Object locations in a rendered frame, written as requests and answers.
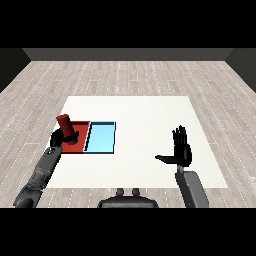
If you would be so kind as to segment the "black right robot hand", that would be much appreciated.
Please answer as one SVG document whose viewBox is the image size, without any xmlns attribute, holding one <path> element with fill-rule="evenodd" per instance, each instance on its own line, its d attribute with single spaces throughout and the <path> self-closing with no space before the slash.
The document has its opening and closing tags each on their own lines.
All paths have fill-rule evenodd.
<svg viewBox="0 0 256 256">
<path fill-rule="evenodd" d="M 156 155 L 155 158 L 166 164 L 176 164 L 182 167 L 189 167 L 192 163 L 192 150 L 190 145 L 187 143 L 186 129 L 183 126 L 179 126 L 172 131 L 172 134 L 174 141 L 174 155 Z"/>
</svg>

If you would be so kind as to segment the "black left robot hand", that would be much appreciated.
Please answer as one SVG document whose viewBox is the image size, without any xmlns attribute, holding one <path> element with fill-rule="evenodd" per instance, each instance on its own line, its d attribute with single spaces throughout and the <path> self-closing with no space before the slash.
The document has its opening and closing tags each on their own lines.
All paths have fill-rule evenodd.
<svg viewBox="0 0 256 256">
<path fill-rule="evenodd" d="M 51 134 L 50 146 L 51 147 L 61 147 L 62 143 L 68 142 L 77 142 L 78 141 L 79 132 L 76 132 L 74 135 L 64 136 L 61 129 L 55 130 Z"/>
</svg>

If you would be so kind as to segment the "red can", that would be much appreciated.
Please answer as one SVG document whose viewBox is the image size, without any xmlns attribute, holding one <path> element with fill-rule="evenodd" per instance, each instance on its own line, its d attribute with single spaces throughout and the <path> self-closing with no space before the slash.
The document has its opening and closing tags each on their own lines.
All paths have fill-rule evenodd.
<svg viewBox="0 0 256 256">
<path fill-rule="evenodd" d="M 73 125 L 68 114 L 59 115 L 56 117 L 60 129 L 64 135 L 64 141 L 69 145 L 74 145 L 78 142 L 77 133 L 74 131 Z"/>
</svg>

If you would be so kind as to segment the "red open box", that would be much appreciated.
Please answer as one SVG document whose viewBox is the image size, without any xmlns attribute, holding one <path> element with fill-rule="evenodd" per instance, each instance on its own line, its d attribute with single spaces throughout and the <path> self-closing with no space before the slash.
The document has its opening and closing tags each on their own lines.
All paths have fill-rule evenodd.
<svg viewBox="0 0 256 256">
<path fill-rule="evenodd" d="M 78 132 L 78 142 L 74 145 L 63 142 L 63 154 L 82 154 L 84 152 L 89 125 L 89 121 L 72 121 L 74 131 Z"/>
</svg>

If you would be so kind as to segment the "light blue open box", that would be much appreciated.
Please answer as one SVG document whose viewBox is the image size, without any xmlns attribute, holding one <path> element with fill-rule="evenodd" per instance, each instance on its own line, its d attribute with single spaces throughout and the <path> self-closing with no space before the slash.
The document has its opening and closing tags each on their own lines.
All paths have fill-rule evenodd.
<svg viewBox="0 0 256 256">
<path fill-rule="evenodd" d="M 84 143 L 85 154 L 113 154 L 115 147 L 116 123 L 93 121 Z"/>
</svg>

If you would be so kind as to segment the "dark grey robot body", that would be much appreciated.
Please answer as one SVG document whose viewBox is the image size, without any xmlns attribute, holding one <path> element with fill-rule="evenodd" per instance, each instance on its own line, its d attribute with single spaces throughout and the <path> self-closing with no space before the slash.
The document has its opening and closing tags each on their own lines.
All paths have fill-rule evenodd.
<svg viewBox="0 0 256 256">
<path fill-rule="evenodd" d="M 118 188 L 116 195 L 101 200 L 98 208 L 158 208 L 158 204 L 155 200 L 142 197 L 138 188 L 132 189 L 131 196 L 125 196 L 124 189 Z"/>
</svg>

